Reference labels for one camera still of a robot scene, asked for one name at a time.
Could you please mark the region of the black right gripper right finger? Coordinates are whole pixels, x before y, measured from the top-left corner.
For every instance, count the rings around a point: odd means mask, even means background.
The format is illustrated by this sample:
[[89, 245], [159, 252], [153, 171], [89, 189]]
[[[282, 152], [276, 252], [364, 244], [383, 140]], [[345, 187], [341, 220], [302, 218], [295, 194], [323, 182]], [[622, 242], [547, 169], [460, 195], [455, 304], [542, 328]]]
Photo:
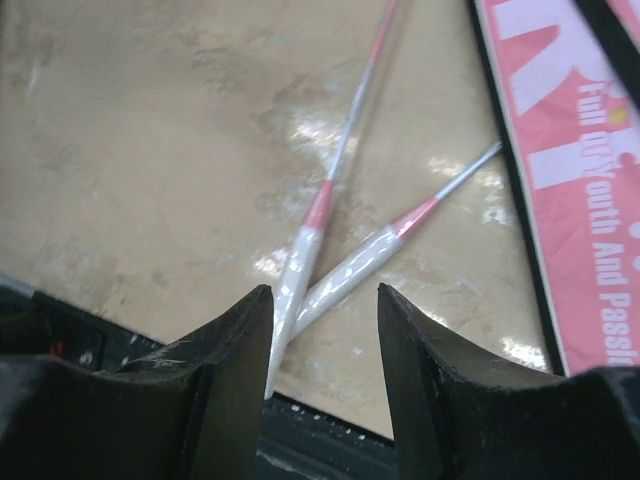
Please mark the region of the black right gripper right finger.
[[378, 333], [403, 479], [635, 479], [639, 371], [565, 378], [506, 360], [381, 285]]

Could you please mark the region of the pink racket cover bag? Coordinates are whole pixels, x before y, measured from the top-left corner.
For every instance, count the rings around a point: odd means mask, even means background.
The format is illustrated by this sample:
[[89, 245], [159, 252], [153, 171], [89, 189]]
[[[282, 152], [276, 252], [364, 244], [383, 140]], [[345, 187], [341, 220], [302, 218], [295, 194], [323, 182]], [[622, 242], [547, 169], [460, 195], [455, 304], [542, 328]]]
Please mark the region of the pink racket cover bag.
[[553, 370], [639, 362], [639, 5], [473, 1]]

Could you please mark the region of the pink badminton racket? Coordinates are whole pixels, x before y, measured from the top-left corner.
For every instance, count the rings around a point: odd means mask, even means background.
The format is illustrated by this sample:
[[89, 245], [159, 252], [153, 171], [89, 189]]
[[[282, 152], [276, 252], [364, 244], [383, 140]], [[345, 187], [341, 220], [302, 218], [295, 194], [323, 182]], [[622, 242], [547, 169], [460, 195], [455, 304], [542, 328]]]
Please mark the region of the pink badminton racket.
[[347, 147], [353, 130], [359, 121], [376, 64], [392, 28], [398, 7], [399, 3], [397, 1], [390, 1], [387, 4], [364, 71], [351, 101], [337, 146], [331, 157], [327, 174], [305, 214], [304, 220], [291, 243], [287, 260], [283, 265], [274, 295], [271, 350], [264, 390], [264, 398], [266, 400], [273, 395], [275, 377], [279, 371], [297, 318], [297, 312], [301, 306], [323, 243], [337, 178], [343, 166]]
[[371, 234], [316, 282], [303, 298], [290, 337], [302, 333], [391, 259], [424, 226], [437, 206], [501, 149], [502, 143], [496, 142], [435, 195]]

